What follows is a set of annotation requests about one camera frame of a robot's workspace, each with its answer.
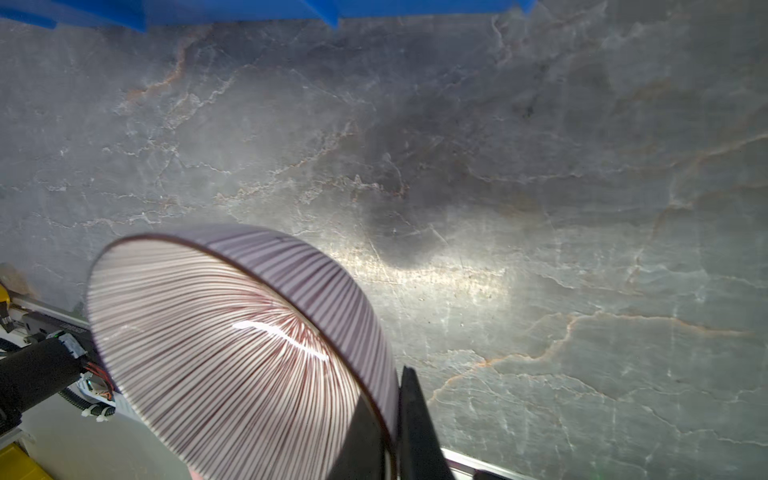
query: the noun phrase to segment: machine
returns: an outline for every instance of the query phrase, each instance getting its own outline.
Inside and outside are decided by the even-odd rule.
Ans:
[[[0,338],[0,449],[20,436],[26,410],[57,394],[96,422],[115,413],[140,421],[102,364],[87,320],[0,285],[0,326],[6,333]],[[399,414],[403,480],[533,480],[440,449],[418,377],[408,367],[402,374]],[[340,457],[336,466],[342,471],[335,468],[330,478],[349,478],[354,465],[344,462],[358,457]]]

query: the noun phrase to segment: black cable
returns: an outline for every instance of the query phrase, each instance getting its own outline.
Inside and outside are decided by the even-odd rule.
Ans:
[[[22,348],[10,340],[0,339],[0,350],[5,350],[8,353],[17,352]]]
[[[113,406],[109,406],[106,403],[101,403],[101,402],[99,402],[98,404],[90,403],[88,400],[79,396],[77,393],[72,392],[69,388],[61,390],[58,394],[64,397],[64,400],[66,400],[67,402],[70,402],[72,405],[78,407],[80,410],[88,410],[89,408],[93,407],[93,409],[91,410],[91,413],[93,415],[99,415],[102,412],[104,413],[105,417],[114,415],[115,409]]]

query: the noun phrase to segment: white plastic part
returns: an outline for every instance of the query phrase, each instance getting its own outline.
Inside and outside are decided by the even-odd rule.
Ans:
[[[85,376],[86,374],[82,373],[80,375],[80,379],[75,383],[75,385],[78,386],[78,390],[80,390],[80,393],[82,393],[86,399],[93,399],[97,402],[106,403],[109,406],[117,407],[117,404],[114,402],[114,400],[107,400],[106,397],[93,393],[91,389],[88,388],[88,379],[86,379]]]
[[[136,422],[144,423],[141,420],[141,417],[131,408],[131,405],[120,393],[114,394],[114,403],[116,404],[115,409],[117,413],[126,416],[131,420],[135,420]]]
[[[45,338],[56,338],[59,342],[63,343],[65,347],[67,347],[67,350],[69,350],[69,353],[72,354],[72,356],[76,359],[79,359],[83,355],[85,355],[85,349],[80,345],[80,343],[72,336],[71,333],[65,333],[64,335],[60,335],[61,332],[64,330],[59,330],[57,332],[53,332],[48,334]]]

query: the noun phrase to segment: yellow box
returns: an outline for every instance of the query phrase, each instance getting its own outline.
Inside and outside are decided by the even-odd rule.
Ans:
[[[53,480],[15,443],[0,450],[0,474],[7,480]]]

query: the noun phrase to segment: red wire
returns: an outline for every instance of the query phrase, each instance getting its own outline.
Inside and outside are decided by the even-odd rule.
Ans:
[[[109,378],[109,375],[98,365],[96,365],[93,362],[89,362],[88,366],[85,367],[85,369],[92,374],[96,375],[98,378],[104,380],[104,382],[107,384],[107,400],[112,400],[112,392],[114,391],[114,384]]]

